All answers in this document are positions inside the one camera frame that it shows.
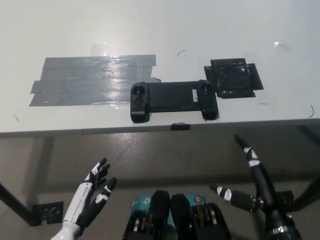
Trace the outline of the white and black left hand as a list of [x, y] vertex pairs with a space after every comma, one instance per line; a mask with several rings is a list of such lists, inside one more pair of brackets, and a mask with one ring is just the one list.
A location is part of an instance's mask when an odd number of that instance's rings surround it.
[[77, 240], [101, 212], [117, 184], [117, 178], [106, 179], [110, 164], [100, 160], [78, 186], [53, 240]]

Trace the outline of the black and white right hand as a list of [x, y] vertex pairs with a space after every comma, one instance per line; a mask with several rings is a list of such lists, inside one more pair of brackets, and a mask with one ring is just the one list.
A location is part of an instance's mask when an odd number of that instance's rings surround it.
[[217, 183], [211, 183], [209, 185], [210, 189], [225, 202], [236, 208], [251, 213], [262, 210], [265, 214], [265, 228], [268, 231], [288, 226], [293, 227], [295, 225], [294, 221], [288, 217], [281, 207], [274, 184], [253, 147], [238, 134], [234, 135], [234, 139], [245, 153], [247, 164], [254, 179], [256, 195], [232, 190]]

